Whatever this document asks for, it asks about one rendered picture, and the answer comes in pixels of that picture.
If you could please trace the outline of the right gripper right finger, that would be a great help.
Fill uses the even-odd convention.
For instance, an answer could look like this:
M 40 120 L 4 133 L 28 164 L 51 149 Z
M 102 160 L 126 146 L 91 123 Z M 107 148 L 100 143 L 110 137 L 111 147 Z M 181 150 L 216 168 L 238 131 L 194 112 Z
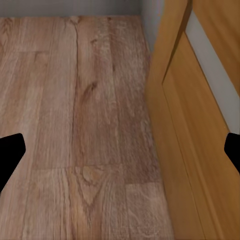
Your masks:
M 224 151 L 240 173 L 240 135 L 228 133 Z

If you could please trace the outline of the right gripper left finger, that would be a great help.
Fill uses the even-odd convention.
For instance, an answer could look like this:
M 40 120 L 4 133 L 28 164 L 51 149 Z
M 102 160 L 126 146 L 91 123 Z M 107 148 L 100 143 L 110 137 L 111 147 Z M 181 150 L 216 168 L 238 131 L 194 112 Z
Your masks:
M 0 138 L 0 193 L 25 152 L 26 145 L 21 133 Z

